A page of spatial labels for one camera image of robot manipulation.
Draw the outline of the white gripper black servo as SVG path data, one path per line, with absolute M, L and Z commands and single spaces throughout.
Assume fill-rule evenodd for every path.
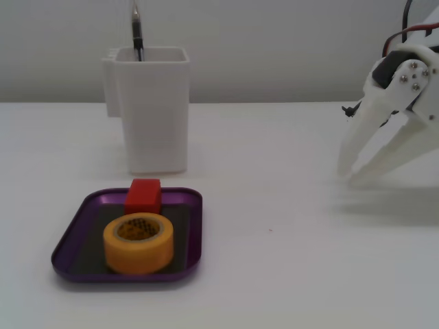
M 351 184 L 367 184 L 438 148 L 438 47 L 401 44 L 373 66 L 364 97 L 343 138 L 337 163 Z M 358 172 L 361 150 L 394 111 L 408 120 Z

